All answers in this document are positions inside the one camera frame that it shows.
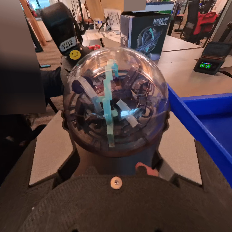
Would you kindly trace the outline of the red and black chair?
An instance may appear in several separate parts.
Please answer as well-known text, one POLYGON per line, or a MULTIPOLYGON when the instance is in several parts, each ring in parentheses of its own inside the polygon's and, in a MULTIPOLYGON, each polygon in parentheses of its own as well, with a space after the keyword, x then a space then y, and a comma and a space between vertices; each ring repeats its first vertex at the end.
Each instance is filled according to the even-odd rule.
POLYGON ((188 0, 187 17, 180 39, 192 44, 205 44, 211 38, 228 0, 188 0))

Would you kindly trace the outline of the dark blue maze ball box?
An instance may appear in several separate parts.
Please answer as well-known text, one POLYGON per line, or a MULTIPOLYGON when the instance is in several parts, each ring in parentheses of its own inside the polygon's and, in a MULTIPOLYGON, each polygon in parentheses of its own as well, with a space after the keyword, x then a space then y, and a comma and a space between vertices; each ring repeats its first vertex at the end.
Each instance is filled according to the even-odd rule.
POLYGON ((124 12, 120 15, 120 46, 134 49, 151 60, 161 56, 171 14, 124 12))

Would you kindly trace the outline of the black device with green screen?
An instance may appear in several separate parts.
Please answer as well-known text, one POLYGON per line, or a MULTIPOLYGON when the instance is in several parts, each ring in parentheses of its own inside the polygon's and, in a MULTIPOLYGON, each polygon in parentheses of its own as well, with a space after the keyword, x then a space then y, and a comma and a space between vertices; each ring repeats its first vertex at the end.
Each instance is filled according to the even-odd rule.
POLYGON ((231 43, 209 42, 198 59, 193 71, 215 75, 224 64, 232 49, 231 43))

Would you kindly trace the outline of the person's right hand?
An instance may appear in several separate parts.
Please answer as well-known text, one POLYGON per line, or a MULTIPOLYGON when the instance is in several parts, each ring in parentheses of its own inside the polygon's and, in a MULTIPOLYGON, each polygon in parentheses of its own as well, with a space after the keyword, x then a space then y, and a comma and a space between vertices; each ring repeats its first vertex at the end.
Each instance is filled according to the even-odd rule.
POLYGON ((138 163, 135 165, 135 170, 136 170, 136 171, 141 170, 142 168, 140 168, 140 167, 143 167, 143 170, 146 169, 147 175, 156 176, 156 177, 159 176, 159 172, 158 172, 157 169, 152 169, 151 167, 147 166, 146 164, 144 164, 144 163, 142 163, 142 162, 138 162, 138 163))

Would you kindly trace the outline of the clear maze ball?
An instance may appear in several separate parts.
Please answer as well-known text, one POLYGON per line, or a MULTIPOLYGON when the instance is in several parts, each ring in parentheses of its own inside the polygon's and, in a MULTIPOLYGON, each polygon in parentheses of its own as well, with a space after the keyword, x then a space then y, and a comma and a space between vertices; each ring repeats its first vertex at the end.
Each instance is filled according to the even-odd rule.
POLYGON ((156 63, 125 47, 81 58, 68 76, 63 105, 72 139, 106 157, 158 145, 170 111, 167 83, 156 63))

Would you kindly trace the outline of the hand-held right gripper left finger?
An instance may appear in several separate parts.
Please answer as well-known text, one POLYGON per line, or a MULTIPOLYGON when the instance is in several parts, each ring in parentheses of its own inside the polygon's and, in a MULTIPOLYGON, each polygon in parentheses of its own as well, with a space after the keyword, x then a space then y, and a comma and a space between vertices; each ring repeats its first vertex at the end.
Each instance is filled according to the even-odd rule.
POLYGON ((29 186, 52 178, 64 182, 77 169, 80 157, 65 123, 60 110, 37 136, 29 186))

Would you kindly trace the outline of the person's left forearm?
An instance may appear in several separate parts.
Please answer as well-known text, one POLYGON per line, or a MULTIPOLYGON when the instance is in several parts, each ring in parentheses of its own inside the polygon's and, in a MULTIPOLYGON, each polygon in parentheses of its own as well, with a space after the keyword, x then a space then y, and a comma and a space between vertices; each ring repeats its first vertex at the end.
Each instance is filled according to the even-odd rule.
POLYGON ((61 67, 53 71, 40 71, 45 99, 63 95, 64 85, 61 79, 61 67))

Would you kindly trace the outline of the blue plastic bin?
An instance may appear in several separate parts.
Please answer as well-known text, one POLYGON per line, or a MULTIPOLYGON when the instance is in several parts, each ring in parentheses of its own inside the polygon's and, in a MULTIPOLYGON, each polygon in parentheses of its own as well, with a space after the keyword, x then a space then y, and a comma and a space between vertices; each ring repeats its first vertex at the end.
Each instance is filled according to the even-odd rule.
POLYGON ((167 86, 171 111, 232 187, 232 93, 179 97, 167 86))

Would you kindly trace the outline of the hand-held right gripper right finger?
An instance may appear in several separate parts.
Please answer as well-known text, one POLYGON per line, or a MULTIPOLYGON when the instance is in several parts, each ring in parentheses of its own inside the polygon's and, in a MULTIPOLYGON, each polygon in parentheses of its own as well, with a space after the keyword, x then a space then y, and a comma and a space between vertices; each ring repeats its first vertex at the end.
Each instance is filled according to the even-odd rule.
POLYGON ((167 122, 168 129, 163 133, 158 147, 163 159, 159 176, 169 182, 181 178, 202 185, 194 137, 171 111, 167 122))

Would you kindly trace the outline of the paper sheets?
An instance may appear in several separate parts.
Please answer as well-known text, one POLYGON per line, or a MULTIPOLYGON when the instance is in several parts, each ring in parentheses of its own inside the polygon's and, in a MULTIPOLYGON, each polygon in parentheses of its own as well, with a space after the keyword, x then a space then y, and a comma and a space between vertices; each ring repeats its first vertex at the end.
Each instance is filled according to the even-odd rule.
POLYGON ((115 42, 120 42, 120 31, 106 31, 98 32, 97 30, 87 30, 84 35, 82 35, 83 40, 98 40, 103 38, 111 39, 115 42))

